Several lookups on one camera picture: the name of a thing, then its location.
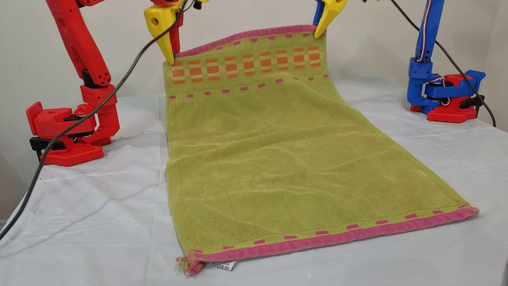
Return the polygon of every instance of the black cable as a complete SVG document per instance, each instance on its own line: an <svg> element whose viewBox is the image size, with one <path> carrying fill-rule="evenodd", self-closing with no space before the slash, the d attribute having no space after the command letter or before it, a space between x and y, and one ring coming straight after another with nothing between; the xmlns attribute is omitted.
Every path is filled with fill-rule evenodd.
<svg viewBox="0 0 508 286"><path fill-rule="evenodd" d="M190 6L188 8L186 8L185 10L183 10L183 11L185 12L185 11L189 10L190 8L192 8L192 6L194 5L195 1L196 0L192 0L192 3L190 4Z"/></svg>
<svg viewBox="0 0 508 286"><path fill-rule="evenodd" d="M420 28L418 28L415 23L413 21L411 21L411 19L409 18L409 16L402 10L402 8L400 8L400 6L397 4L397 2L395 2L395 0L391 0L393 5L395 5L395 7L397 7L397 9L399 10L400 13L402 13L402 15L404 16L404 18L406 18L406 20L418 31L420 31ZM489 112L490 114L490 118L492 119L492 126L493 127L496 127L496 118L494 117L494 114L492 113L492 111L490 110L489 106L485 103L485 101L483 100L483 98L479 95L478 91L474 88L473 84L471 83L471 81L469 81L469 79L467 78L467 76L464 74L464 72L459 68L459 66L457 65L457 63L452 59L452 57L450 56L450 54L444 49L444 47L436 40L436 45L443 51L443 53L445 53L446 57L448 58L448 60L450 60L450 62L452 63L452 65L459 71L460 75L462 75L462 77L466 80L467 84L473 89L474 91L474 94L476 94L476 96L478 97L478 99L482 102L482 104L485 106L485 109Z"/></svg>
<svg viewBox="0 0 508 286"><path fill-rule="evenodd" d="M187 4L187 1L188 0L183 0L183 4L182 4L182 11L184 11L183 8L185 8L186 4ZM122 80L118 83L118 85L116 86L116 88L113 90L113 92L101 103L99 104L92 112L90 112L89 114L87 114L86 116L84 116L83 118L81 118L79 121L77 121L76 123L74 123L73 125L71 125L69 128L67 128L66 130L62 131L62 133L60 133L59 135L57 135L55 138L53 138L53 140L51 140L51 142L48 144L48 147L46 147L46 150L44 151L42 157L41 157L41 161L39 162L39 165L37 166L37 170L35 171L35 174L34 174L34 177L32 178L32 181L30 183L30 186L28 188L28 191L26 192L26 195L25 195L25 198L23 199L23 202L21 203L21 206L19 207L19 210L17 211L17 213L14 215L14 217L12 218L12 220L9 222L9 224L7 224L7 226L5 227L4 231L0 234L0 241L5 237L5 235L11 230L11 228L14 226L14 224L17 222L17 220L19 219L19 217L21 216L21 214L23 213L26 205L28 204L28 201L30 200L30 197L31 197L31 194L32 192L34 191L34 187L35 187L35 184L37 182L37 179L39 178L39 175L41 174L41 170L42 170L42 167L44 166L44 161L46 161L46 157L48 156L48 153L49 151L51 150L51 148L53 147L53 145L58 141L58 139L60 139L62 136L64 136L65 134L67 134L69 131L71 131L72 129L76 128L78 125L80 125L81 123L83 123L85 120L87 120L88 118L94 116L97 111L99 111L99 109L101 109L104 105L106 105L106 103L108 103L108 101L116 94L116 92L118 92L118 90L120 89L120 87L122 87L122 85L125 83L125 81L127 80L127 78L131 75L132 71L134 70L134 68L136 67L136 65L138 64L138 61L139 59L141 58L141 56L146 52L146 50L151 46L153 45L157 40L159 40L160 38L162 38L165 34L169 33L169 31L171 31L175 26L176 24L178 23L178 20L180 19L180 17L183 15L183 12L182 13L178 13L178 15L176 16L176 19L175 19L175 22L169 27L167 28L164 32L162 32L162 34L158 35L157 37L155 37L153 40L151 40L150 42L148 42L148 44L146 44L142 49L141 51L139 52L139 54L136 56L136 58L134 59L134 62L132 63L131 67L129 68L129 70L127 71L127 73L125 74L125 76L122 78Z"/></svg>

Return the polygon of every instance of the blue bracket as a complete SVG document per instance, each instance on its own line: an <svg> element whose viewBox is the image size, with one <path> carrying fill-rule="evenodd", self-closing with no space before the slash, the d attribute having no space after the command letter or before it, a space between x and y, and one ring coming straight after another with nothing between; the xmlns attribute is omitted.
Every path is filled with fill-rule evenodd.
<svg viewBox="0 0 508 286"><path fill-rule="evenodd" d="M321 20L321 17L323 16L323 12L325 10L325 3L322 0L316 0L317 1L317 8L316 8L316 14L314 15L314 22L312 25L317 26L319 24L319 21Z"/></svg>

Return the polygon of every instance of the towel fringe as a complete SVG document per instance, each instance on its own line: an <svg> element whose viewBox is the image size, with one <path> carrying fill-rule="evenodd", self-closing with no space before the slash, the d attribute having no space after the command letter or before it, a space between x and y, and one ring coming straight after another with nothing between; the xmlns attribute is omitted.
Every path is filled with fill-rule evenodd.
<svg viewBox="0 0 508 286"><path fill-rule="evenodd" d="M177 258L176 263L190 276L197 275L203 270L203 266L205 266L205 263L201 261L196 261L191 264L186 256Z"/></svg>

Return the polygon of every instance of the mounting hole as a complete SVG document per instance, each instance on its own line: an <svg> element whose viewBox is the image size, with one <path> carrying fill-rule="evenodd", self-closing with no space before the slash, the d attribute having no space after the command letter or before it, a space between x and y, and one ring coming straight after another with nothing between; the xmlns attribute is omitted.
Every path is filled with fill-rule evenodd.
<svg viewBox="0 0 508 286"><path fill-rule="evenodd" d="M152 25L154 25L156 27L158 26L158 20L157 20L157 18L151 18L150 22L152 23Z"/></svg>

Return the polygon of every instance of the white wall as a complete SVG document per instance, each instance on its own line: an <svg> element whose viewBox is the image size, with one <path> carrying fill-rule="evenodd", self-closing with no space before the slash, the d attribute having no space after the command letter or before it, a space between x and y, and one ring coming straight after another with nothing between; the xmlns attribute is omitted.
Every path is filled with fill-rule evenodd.
<svg viewBox="0 0 508 286"><path fill-rule="evenodd" d="M486 96L486 102L494 112L497 127L508 132L508 0L499 2L497 17L492 34L487 68L487 77L484 79L482 94ZM480 115L480 119L490 122L487 112Z"/></svg>
<svg viewBox="0 0 508 286"><path fill-rule="evenodd" d="M446 1L438 39L465 70L485 69L498 1ZM425 2L399 0L417 25ZM150 40L143 17L150 4L106 0L81 10L113 84ZM314 11L314 0L212 0L185 15L182 49L247 30L311 23ZM334 76L386 77L405 85L417 36L389 0L350 0L328 31L330 69ZM433 60L437 72L455 73L438 50ZM163 93L162 61L158 47L149 49L118 95ZM81 84L45 1L1 1L0 221L22 197L37 164L28 144L26 108L36 101L45 108L75 108L81 103Z"/></svg>

